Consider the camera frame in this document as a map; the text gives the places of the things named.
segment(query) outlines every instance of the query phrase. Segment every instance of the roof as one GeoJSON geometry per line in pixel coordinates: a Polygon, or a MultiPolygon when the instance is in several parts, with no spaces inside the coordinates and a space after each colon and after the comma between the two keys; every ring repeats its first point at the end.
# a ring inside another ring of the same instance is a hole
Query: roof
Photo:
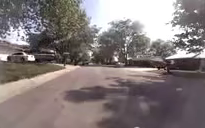
{"type": "Polygon", "coordinates": [[[145,56],[145,57],[138,57],[138,58],[132,58],[131,60],[133,61],[140,61],[140,60],[152,60],[152,61],[157,61],[157,62],[163,62],[163,58],[159,56],[145,56]]]}
{"type": "Polygon", "coordinates": [[[23,50],[22,47],[25,47],[26,45],[12,44],[12,43],[10,43],[8,41],[0,40],[0,46],[8,47],[8,48],[13,48],[13,49],[18,49],[18,50],[23,50]]]}
{"type": "Polygon", "coordinates": [[[166,60],[175,60],[175,59],[189,59],[189,58],[204,59],[205,58],[205,52],[202,52],[202,53],[188,53],[186,51],[179,51],[177,54],[169,56],[165,59],[166,60]]]}

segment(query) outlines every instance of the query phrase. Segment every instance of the road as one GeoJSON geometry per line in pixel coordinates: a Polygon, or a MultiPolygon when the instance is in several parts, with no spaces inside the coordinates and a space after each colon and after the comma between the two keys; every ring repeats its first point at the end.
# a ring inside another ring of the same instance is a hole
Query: road
{"type": "Polygon", "coordinates": [[[204,113],[197,110],[204,99],[188,99],[201,96],[191,92],[194,83],[132,69],[83,67],[1,103],[0,128],[205,128],[199,118],[204,113]]]}

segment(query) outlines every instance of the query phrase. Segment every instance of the house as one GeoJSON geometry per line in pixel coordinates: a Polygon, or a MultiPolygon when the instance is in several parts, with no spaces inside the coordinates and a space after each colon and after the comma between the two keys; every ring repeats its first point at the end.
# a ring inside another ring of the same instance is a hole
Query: house
{"type": "Polygon", "coordinates": [[[139,67],[165,67],[166,63],[162,57],[159,56],[138,56],[136,58],[128,59],[129,66],[139,67]]]}
{"type": "Polygon", "coordinates": [[[23,48],[21,45],[11,44],[7,41],[0,40],[0,60],[7,61],[7,56],[15,52],[21,52],[23,48]]]}
{"type": "Polygon", "coordinates": [[[205,52],[187,53],[186,51],[179,51],[165,59],[170,61],[174,68],[180,70],[205,71],[205,52]]]}

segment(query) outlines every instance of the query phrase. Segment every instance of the window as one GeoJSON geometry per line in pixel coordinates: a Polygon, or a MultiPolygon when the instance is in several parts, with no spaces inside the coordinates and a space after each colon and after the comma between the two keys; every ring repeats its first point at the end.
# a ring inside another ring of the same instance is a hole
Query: window
{"type": "Polygon", "coordinates": [[[14,53],[13,55],[23,55],[23,53],[14,53]]]}

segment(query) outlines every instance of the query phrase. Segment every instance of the parked car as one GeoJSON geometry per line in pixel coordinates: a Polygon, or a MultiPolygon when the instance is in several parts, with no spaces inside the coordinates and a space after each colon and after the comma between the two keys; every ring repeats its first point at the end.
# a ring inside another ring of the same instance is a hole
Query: parked car
{"type": "Polygon", "coordinates": [[[46,61],[55,61],[55,54],[47,54],[47,53],[36,53],[34,57],[37,62],[46,62],[46,61]]]}
{"type": "Polygon", "coordinates": [[[25,52],[17,52],[7,57],[9,62],[28,62],[35,61],[34,55],[29,55],[25,52]]]}
{"type": "Polygon", "coordinates": [[[124,67],[125,66],[125,64],[124,63],[121,63],[121,62],[117,62],[116,64],[115,64],[115,67],[117,67],[117,68],[119,68],[119,67],[124,67]]]}

